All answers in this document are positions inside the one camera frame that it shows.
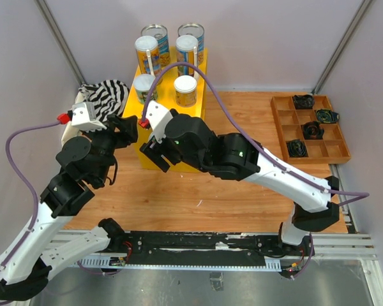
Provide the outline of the small yellow white-lid can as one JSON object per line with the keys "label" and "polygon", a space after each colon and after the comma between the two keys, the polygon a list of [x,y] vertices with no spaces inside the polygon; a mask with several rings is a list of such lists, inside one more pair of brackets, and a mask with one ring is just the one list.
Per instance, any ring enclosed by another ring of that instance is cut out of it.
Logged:
{"label": "small yellow white-lid can", "polygon": [[181,107],[190,107],[197,102],[197,81],[192,76],[182,75],[175,79],[176,103]]}

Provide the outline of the blue porridge can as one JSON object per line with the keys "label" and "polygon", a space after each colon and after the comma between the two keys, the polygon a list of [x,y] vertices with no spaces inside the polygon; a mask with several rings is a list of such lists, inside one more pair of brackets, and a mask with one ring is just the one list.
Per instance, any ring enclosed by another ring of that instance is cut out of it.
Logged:
{"label": "blue porridge can", "polygon": [[161,62],[157,39],[141,36],[135,41],[135,49],[140,73],[158,77],[161,73]]}

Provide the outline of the purple-label can with spoon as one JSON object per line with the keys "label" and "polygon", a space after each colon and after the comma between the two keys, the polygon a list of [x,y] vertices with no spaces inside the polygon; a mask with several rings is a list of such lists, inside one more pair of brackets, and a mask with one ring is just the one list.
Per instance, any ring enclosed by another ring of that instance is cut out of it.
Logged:
{"label": "purple-label can with spoon", "polygon": [[[197,60],[197,47],[198,40],[196,37],[185,34],[181,35],[176,40],[176,59],[177,62],[188,62],[194,66],[198,66]],[[178,76],[189,75],[191,77],[194,76],[194,69],[188,66],[178,66],[177,73]]]}

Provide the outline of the blue Progresso soup can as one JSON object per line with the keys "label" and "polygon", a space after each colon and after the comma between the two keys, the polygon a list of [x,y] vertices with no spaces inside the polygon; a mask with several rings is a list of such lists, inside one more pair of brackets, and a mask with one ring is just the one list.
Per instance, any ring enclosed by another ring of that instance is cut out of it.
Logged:
{"label": "blue Progresso soup can", "polygon": [[204,35],[205,35],[204,27],[195,22],[185,23],[179,26],[177,30],[177,34],[178,36],[189,34],[194,36],[198,40],[199,45],[198,45],[198,52],[197,52],[197,60],[198,60],[198,64],[202,64],[202,62],[204,61]]}
{"label": "blue Progresso soup can", "polygon": [[151,24],[141,30],[142,36],[152,36],[158,42],[160,64],[166,67],[170,64],[170,45],[167,28],[161,24]]}

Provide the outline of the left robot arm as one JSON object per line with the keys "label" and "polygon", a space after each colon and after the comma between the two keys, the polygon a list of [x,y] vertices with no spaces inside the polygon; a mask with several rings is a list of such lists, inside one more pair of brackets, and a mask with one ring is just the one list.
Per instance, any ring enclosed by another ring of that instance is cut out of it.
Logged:
{"label": "left robot arm", "polygon": [[65,268],[98,251],[133,250],[124,230],[112,218],[103,219],[89,233],[52,250],[47,248],[106,184],[111,166],[117,168],[116,149],[138,140],[137,117],[109,115],[105,127],[70,138],[56,156],[60,164],[41,195],[33,194],[33,214],[23,230],[0,255],[0,305],[27,301]]}

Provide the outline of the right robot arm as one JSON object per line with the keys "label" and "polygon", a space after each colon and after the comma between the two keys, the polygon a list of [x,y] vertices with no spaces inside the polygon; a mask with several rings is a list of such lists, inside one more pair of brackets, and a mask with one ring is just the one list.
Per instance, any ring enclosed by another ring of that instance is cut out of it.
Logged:
{"label": "right robot arm", "polygon": [[150,114],[139,124],[152,130],[141,152],[164,172],[171,165],[185,163],[216,178],[251,182],[290,198],[294,208],[281,223],[276,239],[284,255],[298,250],[309,233],[323,231],[339,220],[339,206],[331,202],[329,193],[296,178],[300,170],[290,175],[279,169],[258,152],[260,145],[252,145],[240,133],[216,135],[201,118],[171,112]]}

